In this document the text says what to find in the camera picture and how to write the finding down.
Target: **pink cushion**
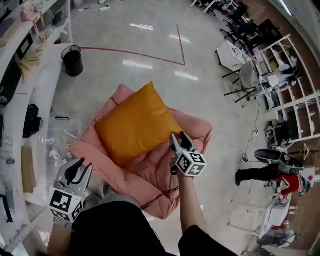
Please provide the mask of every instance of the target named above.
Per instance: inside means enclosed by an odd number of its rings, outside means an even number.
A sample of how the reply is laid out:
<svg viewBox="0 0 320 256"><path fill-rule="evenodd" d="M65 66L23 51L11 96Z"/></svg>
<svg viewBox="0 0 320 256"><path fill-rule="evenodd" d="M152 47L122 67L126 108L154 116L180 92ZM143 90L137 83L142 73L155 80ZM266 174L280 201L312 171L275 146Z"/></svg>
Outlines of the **pink cushion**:
<svg viewBox="0 0 320 256"><path fill-rule="evenodd" d="M120 84L115 94L107 101L96 118L84 131L80 140L70 146L77 158L85 158L85 165L93 164L93 171L116 192L135 199L140 206L155 199L164 191L178 186L176 176L171 176L170 160L174 157L170 142L154 151L138 157L125 168L117 166L109 157L100 141L95 123L114 110L135 92ZM204 153L208 147L212 126L205 120L186 115L170 108L171 113L182 129L192 138L197 149ZM179 191L160 197L145 211L159 219L166 219L179 205Z"/></svg>

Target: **black trash can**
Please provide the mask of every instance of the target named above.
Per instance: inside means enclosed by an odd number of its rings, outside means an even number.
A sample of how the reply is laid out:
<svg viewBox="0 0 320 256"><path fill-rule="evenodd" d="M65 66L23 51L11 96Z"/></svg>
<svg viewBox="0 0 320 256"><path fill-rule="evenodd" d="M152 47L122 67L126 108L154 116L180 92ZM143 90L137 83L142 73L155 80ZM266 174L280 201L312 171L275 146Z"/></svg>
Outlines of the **black trash can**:
<svg viewBox="0 0 320 256"><path fill-rule="evenodd" d="M82 73L84 66L81 59L81 49L76 45L69 46L61 53L66 73L70 77L76 77Z"/></svg>

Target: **power cord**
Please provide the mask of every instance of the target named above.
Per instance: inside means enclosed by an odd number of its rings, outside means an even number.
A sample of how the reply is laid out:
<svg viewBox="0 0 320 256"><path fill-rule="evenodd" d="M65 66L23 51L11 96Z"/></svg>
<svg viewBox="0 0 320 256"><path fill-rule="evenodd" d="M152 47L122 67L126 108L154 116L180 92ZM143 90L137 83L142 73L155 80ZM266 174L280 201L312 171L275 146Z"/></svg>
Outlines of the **power cord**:
<svg viewBox="0 0 320 256"><path fill-rule="evenodd" d="M249 163L261 163L261 164L263 164L262 162L259 162L259 161L249 161L248 155L247 155L247 152L248 152L248 149L249 149L249 143L254 140L254 133L255 133L256 135L258 135L258 133L259 133L259 130L258 130L258 127L257 127L257 121L258 121L259 115L260 115L260 103L257 101L257 99L255 99L255 101L256 101L256 103L257 103L257 105L258 105L258 116L256 117L256 120L254 121L254 127L255 127L255 129L251 132L251 139L248 141L248 144L247 144L245 153L242 154L241 157L242 157L242 160L243 160L245 163L248 163L248 162L249 162Z"/></svg>
<svg viewBox="0 0 320 256"><path fill-rule="evenodd" d="M152 206L160 197L163 197L163 196L166 196L166 195L169 195L173 192L176 192L179 190L179 186L175 187L174 189L171 189L171 190L168 190L168 191L165 191L165 192L162 192L161 194L159 194L155 199L151 200L150 202L146 203L145 205L143 205L141 207L141 211L144 211L145 209L147 209L148 207Z"/></svg>

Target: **black pants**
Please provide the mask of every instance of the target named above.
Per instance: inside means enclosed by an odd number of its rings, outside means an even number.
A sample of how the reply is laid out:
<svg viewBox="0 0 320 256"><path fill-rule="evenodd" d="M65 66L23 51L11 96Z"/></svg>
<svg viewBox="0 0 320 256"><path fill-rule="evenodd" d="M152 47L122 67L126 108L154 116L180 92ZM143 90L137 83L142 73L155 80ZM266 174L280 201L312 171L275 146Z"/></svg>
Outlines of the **black pants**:
<svg viewBox="0 0 320 256"><path fill-rule="evenodd" d="M269 182L281 177L281 172L278 170L278 165L270 164L261 169L245 169L238 170L235 175L237 181L256 180L262 182Z"/></svg>

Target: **glossy floor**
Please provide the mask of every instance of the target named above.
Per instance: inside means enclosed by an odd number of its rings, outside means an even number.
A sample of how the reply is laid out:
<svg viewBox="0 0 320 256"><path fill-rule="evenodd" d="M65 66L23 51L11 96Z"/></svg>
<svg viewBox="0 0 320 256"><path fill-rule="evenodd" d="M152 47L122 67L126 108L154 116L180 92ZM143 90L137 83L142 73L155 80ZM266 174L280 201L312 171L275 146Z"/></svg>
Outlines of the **glossy floor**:
<svg viewBox="0 0 320 256"><path fill-rule="evenodd" d="M239 168L261 167L259 163L244 164L241 158L255 129L258 105L252 100L242 108L245 102L234 103L237 96L224 97L234 89L231 79L237 78L222 79L229 71L219 66L215 54L224 42L220 32L225 28L224 17L219 12L217 17L203 14L190 4L188 0L115 0L104 12L94 11L101 6L91 2L90 9L73 11L74 44L109 50L83 49L82 74L61 74L52 116L80 119L84 129L119 84L139 90L153 81L167 106L209 121L213 126L206 154L209 166L195 179L197 193L209 234L240 254L249 236L227 224L242 221L242 227L252 228L253 217L247 210L232 209L230 201L238 197L264 205L267 199L262 183L236 187L234 178ZM263 108L261 105L257 121L260 133L247 152L252 161L253 152L266 146ZM177 209L167 220L149 219L165 249L173 254L179 253L182 235L179 212Z"/></svg>

